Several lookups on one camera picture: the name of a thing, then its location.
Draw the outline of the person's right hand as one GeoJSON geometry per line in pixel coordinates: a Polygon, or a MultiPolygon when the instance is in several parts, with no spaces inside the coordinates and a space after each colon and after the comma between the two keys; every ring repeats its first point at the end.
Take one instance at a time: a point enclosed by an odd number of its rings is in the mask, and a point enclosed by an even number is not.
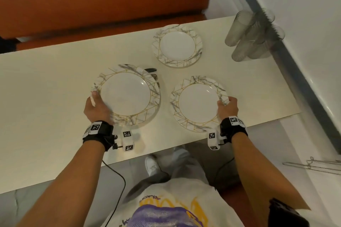
{"type": "Polygon", "coordinates": [[[229,100],[229,103],[226,104],[227,113],[226,114],[218,114],[218,117],[221,121],[224,120],[225,118],[230,117],[230,116],[238,116],[237,99],[235,97],[229,96],[228,100],[229,100]]]}

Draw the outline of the person's left hand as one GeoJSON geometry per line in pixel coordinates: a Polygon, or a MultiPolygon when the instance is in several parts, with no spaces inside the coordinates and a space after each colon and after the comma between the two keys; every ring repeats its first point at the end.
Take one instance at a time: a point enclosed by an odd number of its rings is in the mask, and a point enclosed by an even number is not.
{"type": "Polygon", "coordinates": [[[91,123],[95,121],[105,121],[110,125],[114,125],[111,109],[105,103],[100,107],[94,107],[91,96],[89,96],[86,100],[84,114],[91,123]]]}

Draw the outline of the medium marble pattern plate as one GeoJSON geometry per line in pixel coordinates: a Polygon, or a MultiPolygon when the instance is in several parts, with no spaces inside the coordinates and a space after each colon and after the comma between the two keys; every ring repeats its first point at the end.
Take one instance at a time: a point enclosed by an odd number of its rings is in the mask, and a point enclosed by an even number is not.
{"type": "Polygon", "coordinates": [[[177,84],[170,94],[170,111],[183,128],[203,133],[218,128],[217,101],[228,104],[223,85],[206,76],[191,76],[177,84]]]}

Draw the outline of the large marble pattern plate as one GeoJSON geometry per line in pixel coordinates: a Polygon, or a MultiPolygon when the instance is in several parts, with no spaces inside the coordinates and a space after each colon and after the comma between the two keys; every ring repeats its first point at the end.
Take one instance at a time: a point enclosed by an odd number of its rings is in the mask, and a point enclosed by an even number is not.
{"type": "Polygon", "coordinates": [[[120,64],[103,70],[94,80],[97,91],[112,111],[115,125],[132,126],[147,122],[157,112],[161,93],[155,78],[145,69],[120,64]]]}

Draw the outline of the person's right forearm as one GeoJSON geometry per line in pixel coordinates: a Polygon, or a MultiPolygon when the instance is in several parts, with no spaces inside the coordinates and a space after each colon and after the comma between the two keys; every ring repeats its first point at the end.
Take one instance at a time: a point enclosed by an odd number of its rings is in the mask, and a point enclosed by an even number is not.
{"type": "Polygon", "coordinates": [[[270,200],[294,209],[308,209],[292,183],[264,156],[244,133],[232,137],[232,148],[241,183],[262,227],[268,226],[270,200]]]}

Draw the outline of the person's left forearm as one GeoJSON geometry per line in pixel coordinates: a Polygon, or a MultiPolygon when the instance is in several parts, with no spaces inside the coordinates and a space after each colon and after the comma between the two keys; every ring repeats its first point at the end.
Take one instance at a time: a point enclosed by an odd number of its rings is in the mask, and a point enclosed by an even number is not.
{"type": "Polygon", "coordinates": [[[99,181],[105,147],[82,144],[16,227],[83,227],[99,181]]]}

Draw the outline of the black right wrist band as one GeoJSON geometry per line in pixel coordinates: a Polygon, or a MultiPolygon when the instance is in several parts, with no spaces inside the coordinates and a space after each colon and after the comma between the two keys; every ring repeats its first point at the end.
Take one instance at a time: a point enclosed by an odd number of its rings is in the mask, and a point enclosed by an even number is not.
{"type": "Polygon", "coordinates": [[[248,136],[244,122],[237,116],[229,116],[220,123],[220,136],[223,144],[231,143],[232,137],[237,133],[244,133],[248,136]]]}

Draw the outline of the black wrist band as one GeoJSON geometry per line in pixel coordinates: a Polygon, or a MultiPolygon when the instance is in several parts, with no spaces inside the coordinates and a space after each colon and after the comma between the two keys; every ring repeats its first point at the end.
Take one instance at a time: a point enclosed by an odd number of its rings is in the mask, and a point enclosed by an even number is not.
{"type": "Polygon", "coordinates": [[[237,133],[244,133],[248,136],[244,122],[237,116],[229,116],[220,123],[220,136],[223,144],[231,143],[232,137],[237,133]]]}
{"type": "Polygon", "coordinates": [[[83,134],[83,143],[86,141],[100,142],[108,152],[114,145],[113,125],[105,121],[91,123],[83,134]]]}

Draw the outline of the black left wrist band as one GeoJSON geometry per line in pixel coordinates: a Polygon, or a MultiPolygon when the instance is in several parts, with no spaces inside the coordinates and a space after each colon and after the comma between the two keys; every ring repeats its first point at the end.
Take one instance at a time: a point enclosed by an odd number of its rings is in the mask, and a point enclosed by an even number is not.
{"type": "Polygon", "coordinates": [[[105,121],[91,123],[83,134],[83,143],[86,141],[100,142],[108,152],[114,145],[113,125],[105,121]]]}

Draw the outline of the grey trousers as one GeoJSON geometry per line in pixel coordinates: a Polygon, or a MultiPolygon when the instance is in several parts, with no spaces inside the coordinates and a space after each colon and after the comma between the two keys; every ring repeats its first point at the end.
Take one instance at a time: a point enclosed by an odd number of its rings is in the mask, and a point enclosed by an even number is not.
{"type": "Polygon", "coordinates": [[[173,151],[171,167],[173,171],[164,177],[147,177],[136,184],[124,199],[122,206],[130,209],[142,207],[167,208],[172,211],[195,209],[228,208],[229,206],[208,184],[202,166],[186,149],[176,147],[173,151]]]}

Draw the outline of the small marble pattern plate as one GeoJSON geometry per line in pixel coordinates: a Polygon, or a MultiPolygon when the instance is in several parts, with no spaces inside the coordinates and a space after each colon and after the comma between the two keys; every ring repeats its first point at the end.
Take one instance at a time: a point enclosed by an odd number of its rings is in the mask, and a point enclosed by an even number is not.
{"type": "Polygon", "coordinates": [[[186,68],[202,56],[202,38],[197,31],[184,24],[170,24],[160,28],[153,36],[153,54],[163,65],[186,68]]]}

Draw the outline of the white shoe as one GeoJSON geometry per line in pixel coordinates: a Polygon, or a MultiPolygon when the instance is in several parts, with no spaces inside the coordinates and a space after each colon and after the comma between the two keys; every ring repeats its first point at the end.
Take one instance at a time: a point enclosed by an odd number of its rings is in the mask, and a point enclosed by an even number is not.
{"type": "Polygon", "coordinates": [[[153,178],[164,177],[164,174],[158,164],[157,158],[154,155],[148,155],[145,158],[144,163],[145,163],[145,168],[149,177],[153,177],[153,178]]]}

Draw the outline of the orange upholstered bench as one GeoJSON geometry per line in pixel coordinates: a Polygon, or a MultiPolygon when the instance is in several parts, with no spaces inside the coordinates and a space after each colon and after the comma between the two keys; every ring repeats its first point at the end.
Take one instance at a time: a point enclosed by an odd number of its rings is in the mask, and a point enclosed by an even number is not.
{"type": "Polygon", "coordinates": [[[0,0],[0,54],[205,20],[209,0],[0,0]]]}

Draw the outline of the white printed shirt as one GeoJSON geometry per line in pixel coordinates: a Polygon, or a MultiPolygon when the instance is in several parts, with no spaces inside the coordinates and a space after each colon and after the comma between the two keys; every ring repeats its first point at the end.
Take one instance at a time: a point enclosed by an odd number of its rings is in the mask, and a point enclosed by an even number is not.
{"type": "Polygon", "coordinates": [[[102,227],[244,227],[218,191],[198,179],[153,184],[102,227]]]}

